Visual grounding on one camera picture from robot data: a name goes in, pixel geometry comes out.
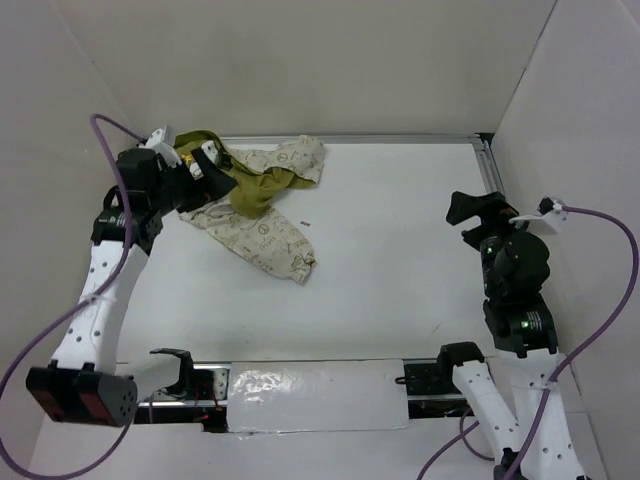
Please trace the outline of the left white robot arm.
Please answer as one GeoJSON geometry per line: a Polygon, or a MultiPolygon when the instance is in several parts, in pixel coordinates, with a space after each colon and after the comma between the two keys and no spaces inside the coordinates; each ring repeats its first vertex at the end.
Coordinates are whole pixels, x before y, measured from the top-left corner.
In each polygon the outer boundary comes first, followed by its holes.
{"type": "Polygon", "coordinates": [[[161,392],[176,399],[211,392],[197,384],[189,351],[156,348],[135,373],[119,371],[116,351],[136,283],[162,231],[163,218],[191,213],[236,187],[230,157],[208,140],[180,154],[162,143],[121,152],[116,184],[93,223],[91,258],[79,309],[46,367],[26,388],[54,422],[124,427],[139,402],[161,392]]]}

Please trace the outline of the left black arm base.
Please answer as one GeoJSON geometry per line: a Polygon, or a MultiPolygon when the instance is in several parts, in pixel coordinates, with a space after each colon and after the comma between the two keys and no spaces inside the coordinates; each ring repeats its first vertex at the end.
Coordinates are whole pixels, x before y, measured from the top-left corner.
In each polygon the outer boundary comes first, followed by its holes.
{"type": "Polygon", "coordinates": [[[204,432],[227,433],[227,401],[230,363],[196,363],[191,386],[185,393],[158,391],[144,401],[135,415],[135,425],[196,425],[204,432]]]}

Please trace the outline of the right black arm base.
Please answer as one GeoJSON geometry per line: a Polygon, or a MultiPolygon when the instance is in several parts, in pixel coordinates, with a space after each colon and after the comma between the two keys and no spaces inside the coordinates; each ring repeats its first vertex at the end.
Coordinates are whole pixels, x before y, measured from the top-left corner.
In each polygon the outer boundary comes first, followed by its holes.
{"type": "Polygon", "coordinates": [[[452,384],[440,378],[435,359],[404,360],[395,383],[406,389],[410,419],[460,418],[468,408],[452,384]]]}

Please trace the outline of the cream printed hooded jacket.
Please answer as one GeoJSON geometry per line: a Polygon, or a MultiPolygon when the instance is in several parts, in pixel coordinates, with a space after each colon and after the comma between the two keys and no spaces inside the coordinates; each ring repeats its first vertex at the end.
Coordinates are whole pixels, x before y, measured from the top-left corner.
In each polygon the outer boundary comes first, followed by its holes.
{"type": "Polygon", "coordinates": [[[226,174],[237,185],[222,198],[181,213],[180,219],[266,273],[304,284],[316,263],[314,248],[271,203],[285,190],[317,186],[325,162],[322,141],[301,135],[273,150],[235,149],[211,131],[196,130],[178,135],[174,148],[190,162],[191,151],[208,141],[231,162],[226,174]]]}

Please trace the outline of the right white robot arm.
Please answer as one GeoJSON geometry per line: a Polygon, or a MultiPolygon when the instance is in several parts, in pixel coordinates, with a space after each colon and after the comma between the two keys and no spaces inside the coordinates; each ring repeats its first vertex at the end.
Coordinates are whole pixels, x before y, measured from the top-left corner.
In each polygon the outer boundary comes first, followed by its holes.
{"type": "Polygon", "coordinates": [[[566,412],[551,376],[561,362],[553,317],[541,295],[550,275],[549,250],[505,197],[456,191],[446,220],[472,217],[478,226],[462,234],[479,252],[485,323],[510,382],[507,405],[477,345],[445,345],[436,379],[448,392],[460,391],[492,450],[496,479],[583,479],[566,412]]]}

